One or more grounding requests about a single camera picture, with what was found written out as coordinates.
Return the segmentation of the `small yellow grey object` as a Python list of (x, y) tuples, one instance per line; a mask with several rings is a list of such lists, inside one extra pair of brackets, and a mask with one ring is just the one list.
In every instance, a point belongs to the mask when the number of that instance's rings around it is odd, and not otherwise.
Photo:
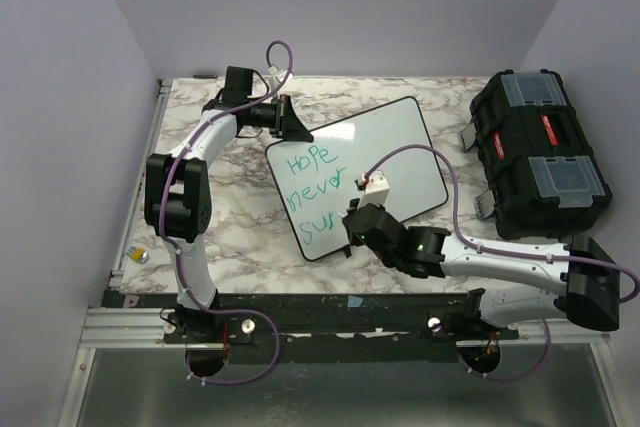
[(141, 247), (131, 246), (127, 250), (127, 256), (134, 262), (144, 264), (148, 260), (148, 253)]

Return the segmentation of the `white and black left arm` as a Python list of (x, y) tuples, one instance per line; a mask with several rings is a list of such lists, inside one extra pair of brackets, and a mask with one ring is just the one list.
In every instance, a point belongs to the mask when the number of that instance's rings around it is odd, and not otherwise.
[(214, 340), (222, 327), (214, 311), (217, 288), (204, 246), (212, 216), (210, 167), (245, 127), (264, 129), (284, 141), (314, 140), (295, 113), (291, 97), (279, 92), (290, 74), (275, 74), (262, 97), (253, 95), (255, 74), (248, 68), (229, 67), (223, 87), (202, 107), (194, 130), (169, 153), (154, 153), (146, 160), (145, 222), (173, 259), (179, 309), (193, 311), (187, 329), (201, 342)]

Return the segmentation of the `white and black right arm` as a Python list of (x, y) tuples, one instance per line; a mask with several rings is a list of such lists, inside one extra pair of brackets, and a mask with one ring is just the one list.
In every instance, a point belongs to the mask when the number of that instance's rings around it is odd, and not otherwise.
[(388, 268), (414, 278), (483, 277), (513, 283), (485, 291), (460, 314), (460, 326), (480, 339), (495, 327), (549, 318), (602, 332), (619, 327), (620, 274), (592, 238), (525, 245), (466, 242), (443, 228), (405, 227), (383, 207), (368, 204), (342, 220), (353, 246), (365, 246)]

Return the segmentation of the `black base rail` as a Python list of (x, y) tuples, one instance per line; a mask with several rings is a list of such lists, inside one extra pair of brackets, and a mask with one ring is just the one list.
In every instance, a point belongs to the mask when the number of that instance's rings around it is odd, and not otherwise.
[(460, 342), (518, 336), (481, 320), (482, 293), (221, 294), (215, 315), (175, 307), (164, 341), (233, 364), (456, 362)]

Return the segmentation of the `white whiteboard black frame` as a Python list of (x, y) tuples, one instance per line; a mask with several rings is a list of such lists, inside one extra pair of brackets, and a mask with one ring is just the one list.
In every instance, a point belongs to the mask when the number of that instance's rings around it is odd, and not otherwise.
[(376, 167), (390, 183), (385, 208), (404, 222), (447, 203), (449, 193), (418, 101), (404, 97), (313, 130), (313, 142), (280, 141), (266, 160), (304, 259), (348, 243), (341, 218)]

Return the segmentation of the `black plastic toolbox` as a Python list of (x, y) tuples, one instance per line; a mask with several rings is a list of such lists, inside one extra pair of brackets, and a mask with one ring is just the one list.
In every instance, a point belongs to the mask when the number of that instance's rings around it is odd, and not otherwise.
[(487, 182), (476, 213), (494, 219), (500, 238), (583, 233), (611, 204), (557, 72), (498, 72), (472, 99), (470, 115), (459, 139), (463, 150), (477, 150)]

